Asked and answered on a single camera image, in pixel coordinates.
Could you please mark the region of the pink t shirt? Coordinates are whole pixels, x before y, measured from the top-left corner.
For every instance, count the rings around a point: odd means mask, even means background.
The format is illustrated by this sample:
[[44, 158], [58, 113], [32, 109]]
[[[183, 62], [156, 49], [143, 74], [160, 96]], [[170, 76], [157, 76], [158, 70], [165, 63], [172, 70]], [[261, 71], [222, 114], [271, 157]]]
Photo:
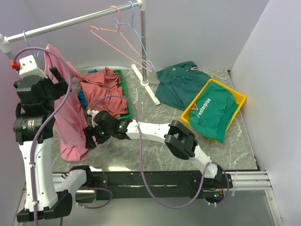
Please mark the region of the pink t shirt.
[[[55, 53], [63, 60], [63, 55], [57, 48], [48, 44], [46, 49]], [[64, 64], [55, 56], [44, 52], [45, 69], [44, 73], [48, 74], [53, 83], [57, 83], [57, 79], [53, 77], [50, 72], [50, 68], [56, 67], [63, 78], [69, 83], [68, 70], [66, 70]], [[79, 73], [72, 66], [69, 61], [66, 61], [68, 68], [71, 72], [72, 83], [74, 77], [77, 77]], [[65, 104], [55, 115], [54, 128], [60, 137], [60, 152], [61, 157], [66, 161], [83, 162], [87, 160], [86, 153], [88, 149], [85, 147], [86, 138], [83, 129], [88, 126], [84, 111], [80, 105], [78, 94], [71, 89], [71, 92], [66, 100]]]

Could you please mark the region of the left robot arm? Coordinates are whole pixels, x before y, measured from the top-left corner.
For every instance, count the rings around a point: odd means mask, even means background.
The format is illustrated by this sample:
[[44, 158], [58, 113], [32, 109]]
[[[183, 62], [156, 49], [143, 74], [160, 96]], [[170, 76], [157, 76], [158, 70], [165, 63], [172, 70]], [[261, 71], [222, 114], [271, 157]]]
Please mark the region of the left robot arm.
[[16, 215], [19, 223], [68, 216], [76, 192], [80, 188], [89, 189], [94, 182], [87, 165], [73, 167], [60, 185], [53, 182], [55, 101], [69, 93], [71, 87], [56, 67], [50, 68], [50, 72], [57, 83], [44, 73], [38, 75], [34, 69], [14, 83], [20, 102], [16, 106], [13, 130], [22, 153], [26, 180], [24, 208]]

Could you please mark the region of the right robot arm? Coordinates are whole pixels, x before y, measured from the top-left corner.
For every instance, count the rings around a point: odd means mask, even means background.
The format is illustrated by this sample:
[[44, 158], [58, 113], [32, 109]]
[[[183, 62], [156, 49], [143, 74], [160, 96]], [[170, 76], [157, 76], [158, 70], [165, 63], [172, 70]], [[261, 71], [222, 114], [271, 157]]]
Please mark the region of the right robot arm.
[[204, 182], [213, 189], [229, 177], [220, 166], [213, 163], [199, 146], [195, 134], [180, 121], [154, 124], [132, 119], [117, 119], [106, 111], [88, 110], [91, 125], [84, 129], [86, 148], [94, 149], [109, 138], [119, 140], [144, 139], [165, 144], [178, 159], [190, 161], [204, 176]]

